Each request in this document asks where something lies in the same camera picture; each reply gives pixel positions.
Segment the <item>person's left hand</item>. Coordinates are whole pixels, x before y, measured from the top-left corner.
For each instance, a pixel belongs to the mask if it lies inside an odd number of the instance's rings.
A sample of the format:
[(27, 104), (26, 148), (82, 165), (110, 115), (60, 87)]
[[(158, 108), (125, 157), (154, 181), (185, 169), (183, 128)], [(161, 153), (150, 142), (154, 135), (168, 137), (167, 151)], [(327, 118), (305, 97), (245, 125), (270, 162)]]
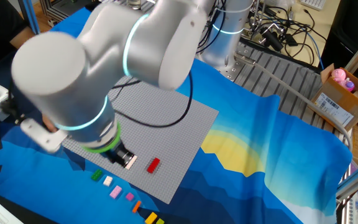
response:
[(55, 125), (49, 120), (49, 118), (46, 115), (42, 115), (42, 122), (45, 125), (45, 127), (52, 133), (55, 133), (58, 131), (58, 128), (55, 127)]

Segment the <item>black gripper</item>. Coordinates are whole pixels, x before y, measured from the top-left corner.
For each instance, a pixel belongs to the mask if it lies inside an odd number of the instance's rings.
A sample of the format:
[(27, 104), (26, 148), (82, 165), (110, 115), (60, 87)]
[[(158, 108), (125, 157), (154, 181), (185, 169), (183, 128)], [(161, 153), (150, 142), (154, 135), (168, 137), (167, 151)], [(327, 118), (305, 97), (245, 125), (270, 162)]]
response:
[(128, 151), (122, 142), (106, 151), (106, 157), (112, 163), (115, 162), (123, 167), (131, 167), (135, 162), (135, 154)]

